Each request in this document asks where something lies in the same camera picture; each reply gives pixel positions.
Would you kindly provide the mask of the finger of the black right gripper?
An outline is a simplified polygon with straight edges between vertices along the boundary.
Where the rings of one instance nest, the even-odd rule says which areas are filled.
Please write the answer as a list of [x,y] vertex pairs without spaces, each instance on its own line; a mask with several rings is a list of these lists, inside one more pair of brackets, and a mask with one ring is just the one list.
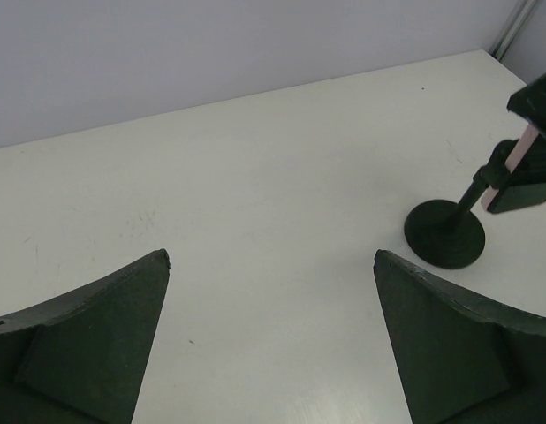
[[546,72],[513,93],[506,108],[525,119],[546,140]]
[[546,140],[538,136],[491,201],[491,213],[531,208],[546,202]]

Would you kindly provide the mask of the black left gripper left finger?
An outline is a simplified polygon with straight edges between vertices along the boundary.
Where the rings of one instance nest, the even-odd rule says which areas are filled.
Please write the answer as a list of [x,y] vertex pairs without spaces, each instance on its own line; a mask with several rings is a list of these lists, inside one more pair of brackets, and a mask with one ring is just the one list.
[[170,279],[156,250],[0,316],[0,423],[129,423]]

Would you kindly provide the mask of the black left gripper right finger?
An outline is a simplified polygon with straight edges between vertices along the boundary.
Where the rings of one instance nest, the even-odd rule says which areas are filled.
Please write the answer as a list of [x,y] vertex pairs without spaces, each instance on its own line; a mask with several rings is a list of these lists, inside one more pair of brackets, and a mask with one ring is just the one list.
[[375,283],[414,423],[546,423],[546,318],[385,250]]

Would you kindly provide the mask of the phone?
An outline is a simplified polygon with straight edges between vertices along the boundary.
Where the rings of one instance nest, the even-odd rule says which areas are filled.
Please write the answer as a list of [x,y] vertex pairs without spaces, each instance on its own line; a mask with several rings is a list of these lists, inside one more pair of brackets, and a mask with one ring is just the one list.
[[485,211],[501,214],[545,202],[542,184],[535,182],[531,170],[532,149],[538,137],[538,131],[528,125],[518,140],[503,141],[495,147],[491,184],[482,198]]

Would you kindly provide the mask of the black phone stand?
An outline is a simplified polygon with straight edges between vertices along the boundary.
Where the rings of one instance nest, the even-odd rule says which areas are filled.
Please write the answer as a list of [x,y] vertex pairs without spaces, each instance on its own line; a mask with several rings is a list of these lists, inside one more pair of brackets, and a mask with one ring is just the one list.
[[508,180],[510,172],[504,163],[516,143],[503,140],[495,146],[459,201],[425,201],[408,214],[404,234],[418,257],[441,269],[463,269],[477,261],[486,236],[471,209],[493,184]]

